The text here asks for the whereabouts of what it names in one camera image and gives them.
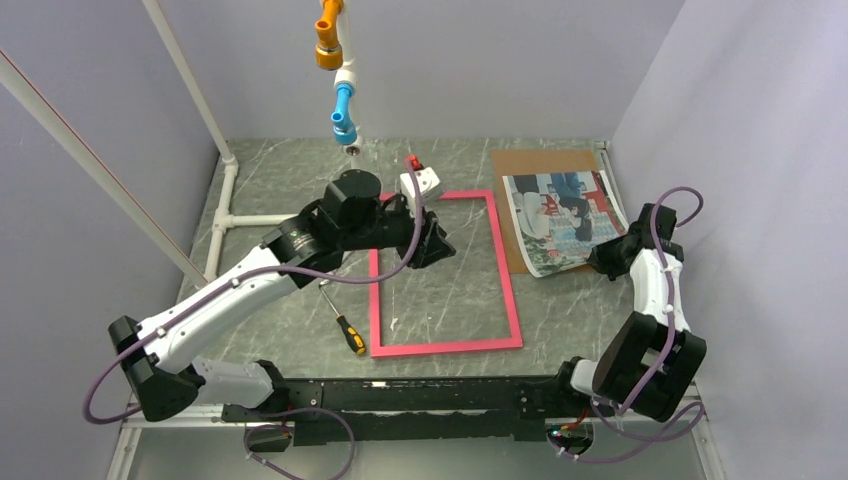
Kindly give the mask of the brown fibreboard backing panel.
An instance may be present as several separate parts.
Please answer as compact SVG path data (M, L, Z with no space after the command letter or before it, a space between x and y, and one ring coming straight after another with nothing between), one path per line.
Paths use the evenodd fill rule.
M494 174L494 199L508 270L511 274L528 274L529 270L524 264L515 234L503 176L550 173L555 171L600 170L600 163L594 153L587 149L496 149L489 153L489 159Z

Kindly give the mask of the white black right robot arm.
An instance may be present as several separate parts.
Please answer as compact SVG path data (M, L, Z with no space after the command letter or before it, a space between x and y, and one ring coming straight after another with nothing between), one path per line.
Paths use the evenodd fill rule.
M672 240L674 210L644 204L626 234L595 246L593 270L633 283L633 310L601 358L574 357L551 388L557 411L574 415L590 397L610 401L659 422L670 419L707 353L682 311L679 278L683 249Z

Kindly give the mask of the colourful printed photo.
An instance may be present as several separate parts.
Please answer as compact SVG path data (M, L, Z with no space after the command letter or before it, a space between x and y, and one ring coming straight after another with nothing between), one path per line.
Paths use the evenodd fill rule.
M505 175L501 184L522 263L536 278L586 265L595 246L627 231L602 170Z

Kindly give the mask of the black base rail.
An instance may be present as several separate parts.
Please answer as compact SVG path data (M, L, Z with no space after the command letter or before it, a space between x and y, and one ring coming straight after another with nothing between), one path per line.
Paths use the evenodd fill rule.
M287 422L296 446L343 441L508 438L543 441L550 425L588 413L588 396L558 376L288 379L278 409L225 405L226 423Z

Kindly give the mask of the orange pipe fitting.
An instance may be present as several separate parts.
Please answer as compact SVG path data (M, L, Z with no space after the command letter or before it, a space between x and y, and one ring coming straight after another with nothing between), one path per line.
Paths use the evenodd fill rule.
M335 71L343 65L343 48L339 40L337 21L344 9L342 0L323 0L322 14L314 23L317 35L315 45L316 65L327 71Z

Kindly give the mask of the white diagonal pole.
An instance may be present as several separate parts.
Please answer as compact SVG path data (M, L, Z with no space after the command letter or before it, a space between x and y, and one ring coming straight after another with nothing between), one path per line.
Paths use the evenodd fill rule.
M1 53L1 85L194 285L203 286L207 283L200 269L6 52Z

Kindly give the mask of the white PVC pipe stand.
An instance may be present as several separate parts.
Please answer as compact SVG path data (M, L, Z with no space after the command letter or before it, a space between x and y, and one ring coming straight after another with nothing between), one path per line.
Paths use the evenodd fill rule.
M346 156L353 159L362 153L364 148L364 137L360 133L360 123L356 119L357 112L355 98L356 93L358 92L358 86L356 59L353 52L349 26L350 7L347 1L343 2L344 9L337 21L339 40L343 48L343 65L338 70L332 71L335 73L333 90L336 96L336 86L340 83L349 83L355 89L350 110L357 127L358 138L353 144L347 146L342 146L337 142L336 143L340 146L340 150ZM180 48L179 42L160 3L154 0L143 0L142 5L144 6L148 17L153 23L160 39L170 55L170 58L185 87L187 88L187 91L194 102L208 133L217 147L219 160L223 165L223 183L212 218L209 250L203 270L203 274L207 278L207 281L211 281L217 276L221 253L223 251L224 239L228 231L239 227L274 226L285 220L287 217L285 215L235 215L230 211L235 185L239 175L239 162L224 138L223 132L202 93L198 81L193 74L182 49Z

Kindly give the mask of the pink wooden photo frame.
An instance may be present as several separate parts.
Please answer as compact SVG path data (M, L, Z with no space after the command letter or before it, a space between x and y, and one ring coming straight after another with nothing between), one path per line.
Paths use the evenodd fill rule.
M489 224L493 234L493 246L497 261L501 293L506 312L506 320L510 335L503 338L467 340L453 342L434 342L408 345L382 344L380 284L369 285L369 326L371 358L398 358L425 355L465 354L477 352L492 352L515 350L523 347L520 320L512 287L511 275L506 259L503 236L497 214L494 193L492 190L459 190L447 191L441 200L484 200L486 203Z

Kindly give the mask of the yellow black screwdriver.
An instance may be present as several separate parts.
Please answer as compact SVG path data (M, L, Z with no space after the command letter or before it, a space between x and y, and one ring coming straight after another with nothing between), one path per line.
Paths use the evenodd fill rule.
M359 332L350 324L347 320L346 316L341 313L341 311L337 308L336 304L330 297L330 295L326 291L326 282L321 282L318 286L319 291L321 292L323 298L327 301L330 308L333 310L333 313L336 316L336 322L342 331L344 339L352 352L356 355L364 355L367 352L367 346L365 341Z

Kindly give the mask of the blue pipe fitting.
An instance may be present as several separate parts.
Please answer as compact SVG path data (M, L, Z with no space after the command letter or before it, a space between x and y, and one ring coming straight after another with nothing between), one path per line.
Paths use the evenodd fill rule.
M336 103L331 114L331 122L335 140L342 146L351 145L358 138L357 127L350 110L354 94L355 89L349 83L340 83L336 86Z

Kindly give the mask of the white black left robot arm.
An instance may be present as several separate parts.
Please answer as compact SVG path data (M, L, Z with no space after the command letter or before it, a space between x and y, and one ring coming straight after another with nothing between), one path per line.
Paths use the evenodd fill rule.
M115 320L109 334L144 418L163 421L204 404L241 406L264 420L279 417L289 407L289 390L273 363L212 361L202 350L267 304L317 279L336 281L349 252L392 249L403 267L413 269L452 257L455 249L437 215L425 208L443 192L436 172L414 167L400 185L383 198L374 174L345 171L322 197L192 296L141 321Z

